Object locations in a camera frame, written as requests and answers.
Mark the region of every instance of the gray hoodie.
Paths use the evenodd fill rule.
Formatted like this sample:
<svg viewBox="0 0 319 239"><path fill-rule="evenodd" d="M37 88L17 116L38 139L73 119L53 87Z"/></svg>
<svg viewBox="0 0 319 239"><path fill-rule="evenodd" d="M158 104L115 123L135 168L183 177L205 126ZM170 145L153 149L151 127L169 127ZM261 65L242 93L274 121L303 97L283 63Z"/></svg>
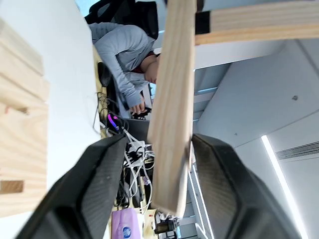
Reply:
<svg viewBox="0 0 319 239"><path fill-rule="evenodd" d="M119 93L129 107L142 103L140 91L147 84L144 74L133 73L153 50L154 39L134 25L104 22L89 25L93 44L108 66Z"/></svg>

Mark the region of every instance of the air vent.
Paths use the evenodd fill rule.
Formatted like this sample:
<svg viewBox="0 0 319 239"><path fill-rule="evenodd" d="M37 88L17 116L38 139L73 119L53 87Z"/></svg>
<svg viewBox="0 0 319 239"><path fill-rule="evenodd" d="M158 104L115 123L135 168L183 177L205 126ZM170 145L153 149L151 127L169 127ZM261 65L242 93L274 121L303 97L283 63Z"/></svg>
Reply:
<svg viewBox="0 0 319 239"><path fill-rule="evenodd" d="M276 152L278 160L319 153L319 141Z"/></svg>

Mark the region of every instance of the person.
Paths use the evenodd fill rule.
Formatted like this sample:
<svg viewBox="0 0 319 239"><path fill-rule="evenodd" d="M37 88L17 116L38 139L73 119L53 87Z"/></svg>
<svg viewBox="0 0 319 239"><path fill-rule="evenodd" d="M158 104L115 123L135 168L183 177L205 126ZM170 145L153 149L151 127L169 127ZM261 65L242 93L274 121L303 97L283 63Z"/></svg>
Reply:
<svg viewBox="0 0 319 239"><path fill-rule="evenodd" d="M155 39L135 25L102 22L89 27L93 44L113 75L117 93L132 112L140 114L145 109L140 92L157 80L160 56L153 52Z"/></svg>

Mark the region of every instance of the wooden block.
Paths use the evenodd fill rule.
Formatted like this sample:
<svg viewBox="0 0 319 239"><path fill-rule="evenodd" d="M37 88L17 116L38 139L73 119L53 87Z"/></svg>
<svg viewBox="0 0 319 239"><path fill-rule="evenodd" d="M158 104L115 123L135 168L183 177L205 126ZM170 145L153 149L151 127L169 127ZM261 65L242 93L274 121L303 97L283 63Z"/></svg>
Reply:
<svg viewBox="0 0 319 239"><path fill-rule="evenodd" d="M24 181L0 195L0 217L35 209L46 193L48 106L0 75L0 179Z"/></svg>
<svg viewBox="0 0 319 239"><path fill-rule="evenodd" d="M319 2L291 1L212 10L195 44L319 37Z"/></svg>
<svg viewBox="0 0 319 239"><path fill-rule="evenodd" d="M22 60L32 70L43 76L44 68L41 56L1 18L0 45Z"/></svg>
<svg viewBox="0 0 319 239"><path fill-rule="evenodd" d="M19 181L0 181L0 194L22 193L24 182Z"/></svg>
<svg viewBox="0 0 319 239"><path fill-rule="evenodd" d="M49 83L0 45L0 74L42 101L49 96Z"/></svg>
<svg viewBox="0 0 319 239"><path fill-rule="evenodd" d="M194 100L195 0L170 0L148 139L156 155L152 207L182 216Z"/></svg>

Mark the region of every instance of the desk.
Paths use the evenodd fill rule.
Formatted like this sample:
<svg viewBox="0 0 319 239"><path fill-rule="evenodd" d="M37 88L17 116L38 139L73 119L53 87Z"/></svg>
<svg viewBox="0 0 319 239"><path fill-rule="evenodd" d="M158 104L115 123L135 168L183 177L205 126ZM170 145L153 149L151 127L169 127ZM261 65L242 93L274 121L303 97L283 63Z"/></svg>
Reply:
<svg viewBox="0 0 319 239"><path fill-rule="evenodd" d="M101 137L93 129L97 107L90 30L73 0L0 0L0 16L43 57L50 82L47 188ZM99 119L96 117L96 130ZM0 219L11 239L31 212Z"/></svg>
<svg viewBox="0 0 319 239"><path fill-rule="evenodd" d="M99 80L99 76L98 76L98 71L97 71L97 64L99 62L101 62L101 58L98 54L98 52L96 51L95 47L93 47L93 56L94 56L94 65L95 65L95 81L96 81L96 89L97 92L101 92L103 94L106 95L106 88L102 87L100 80ZM100 119L102 120L106 120L107 117L107 111L103 110L105 107L107 107L106 102L99 100L99 116ZM106 135L103 131L101 131L101 138L105 138ZM145 206L147 204L146 200L145 200L145 191L144 191L144 187L143 188L143 194L144 194L144 201L143 201L143 206ZM132 200L130 201L130 207L133 207L133 203ZM147 210L144 216L144 220L145 220L145 224L144 224L144 238L145 239L157 239L158 236L156 236L154 234L154 230L152 229L152 223L154 221L154 215L155 215L156 210ZM109 235L111 238L111 216L109 218L109 223L108 223L108 227L109 227Z"/></svg>

